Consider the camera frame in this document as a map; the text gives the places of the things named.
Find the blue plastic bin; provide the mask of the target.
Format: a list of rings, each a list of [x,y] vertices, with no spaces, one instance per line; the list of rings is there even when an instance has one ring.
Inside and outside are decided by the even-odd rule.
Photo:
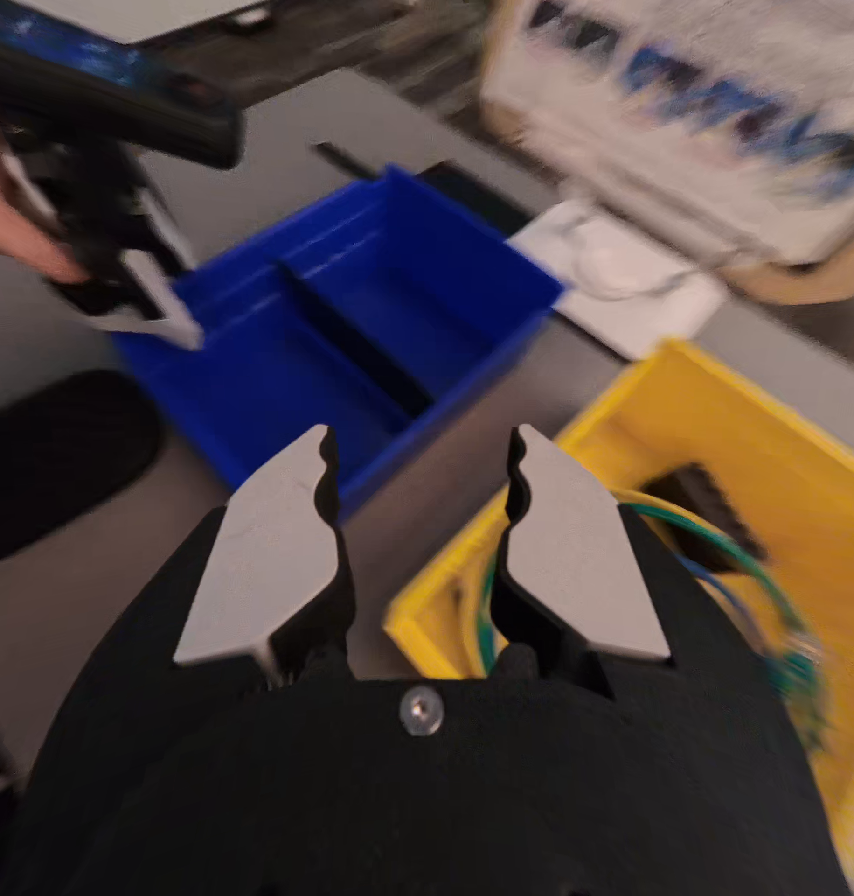
[[[413,375],[434,407],[409,418],[321,338],[279,260]],[[314,425],[331,426],[350,514],[515,365],[562,290],[478,216],[389,167],[181,279],[176,292],[205,333],[201,350],[127,333],[113,341],[232,489]]]

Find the printed instruction sheet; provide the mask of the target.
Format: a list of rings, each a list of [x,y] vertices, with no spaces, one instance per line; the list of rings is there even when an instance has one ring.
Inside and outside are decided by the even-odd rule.
[[[854,238],[854,2],[512,2],[482,95],[597,190],[735,246]]]

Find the black ethernet switch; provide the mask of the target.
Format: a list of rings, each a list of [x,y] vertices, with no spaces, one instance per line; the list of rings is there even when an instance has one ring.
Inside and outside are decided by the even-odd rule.
[[[648,480],[637,490],[694,514],[734,539],[757,562],[765,564],[769,561],[767,548],[736,511],[717,479],[700,462],[677,466]],[[679,554],[687,559],[714,574],[738,572],[735,560],[700,536],[673,528],[668,523],[660,526]]]

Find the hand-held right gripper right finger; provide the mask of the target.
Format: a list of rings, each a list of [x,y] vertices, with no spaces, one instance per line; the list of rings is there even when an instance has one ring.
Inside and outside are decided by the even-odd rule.
[[[511,431],[491,620],[533,678],[671,671],[672,650],[618,501],[528,424]]]

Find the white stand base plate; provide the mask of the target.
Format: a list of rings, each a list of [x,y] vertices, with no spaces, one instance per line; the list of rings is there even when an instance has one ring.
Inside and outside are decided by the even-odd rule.
[[[692,340],[729,297],[696,261],[577,200],[552,206],[507,242],[561,284],[559,316],[629,361],[663,340]]]

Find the yellow plastic bin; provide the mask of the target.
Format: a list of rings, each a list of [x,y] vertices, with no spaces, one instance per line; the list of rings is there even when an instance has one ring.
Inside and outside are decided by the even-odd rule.
[[[720,487],[738,516],[762,544],[762,566],[799,607],[824,644],[824,747],[806,770],[813,773],[831,826],[836,856],[854,879],[854,454],[751,381],[686,342],[667,342],[643,362],[622,373],[557,438],[558,446],[586,465],[607,486],[639,492],[677,467],[697,462]],[[601,761],[614,758],[619,736],[590,762],[588,782],[600,785],[600,802],[580,797],[567,803],[574,823],[585,833],[565,837],[564,846],[586,849],[589,835],[603,833],[594,822],[648,823],[639,840],[613,847],[613,864],[623,868],[639,859],[638,847],[660,834],[653,862],[669,843],[686,849],[687,858],[712,857],[709,883],[687,885],[687,894],[779,894],[768,884],[767,853],[757,853],[764,837],[788,831],[804,821],[789,810],[784,822],[769,820],[761,808],[741,814],[728,800],[762,798],[787,773],[757,775],[761,759],[747,750],[757,728],[739,728],[750,710],[736,685],[713,691],[701,685],[699,667],[679,670],[667,679],[636,678],[638,667],[621,683],[629,685],[622,724],[644,723],[647,734],[635,747],[660,756],[661,771],[651,770],[648,787],[663,773],[684,771],[675,790],[663,794],[662,809],[645,803],[619,810],[616,793],[637,797],[625,775],[638,771],[638,759],[622,771],[605,771]],[[759,783],[750,781],[754,773]]]

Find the black rounded object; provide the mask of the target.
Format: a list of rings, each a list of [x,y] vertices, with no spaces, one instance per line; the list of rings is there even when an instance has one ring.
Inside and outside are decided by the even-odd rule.
[[[0,409],[0,561],[136,482],[165,425],[129,376],[71,375]]]

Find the person's left hand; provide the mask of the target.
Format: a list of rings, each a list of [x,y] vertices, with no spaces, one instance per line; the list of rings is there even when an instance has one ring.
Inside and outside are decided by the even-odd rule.
[[[90,280],[70,249],[11,203],[16,183],[1,155],[0,135],[0,255],[23,263],[49,281],[77,285]]]

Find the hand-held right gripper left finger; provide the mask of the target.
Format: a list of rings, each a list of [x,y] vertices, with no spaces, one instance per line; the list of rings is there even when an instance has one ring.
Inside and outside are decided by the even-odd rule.
[[[180,667],[251,658],[273,685],[346,651],[354,577],[338,525],[339,456],[317,424],[230,498],[174,651]]]

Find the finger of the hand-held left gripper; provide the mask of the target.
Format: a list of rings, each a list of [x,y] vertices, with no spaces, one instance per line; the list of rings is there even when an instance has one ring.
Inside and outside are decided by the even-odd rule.
[[[205,341],[202,326],[175,294],[153,255],[127,249],[120,254],[119,262],[127,274],[129,286],[137,287],[140,297],[148,300],[153,310],[142,311],[139,304],[122,304],[104,315],[86,315],[87,322],[103,332],[145,335],[179,349],[201,350]]]

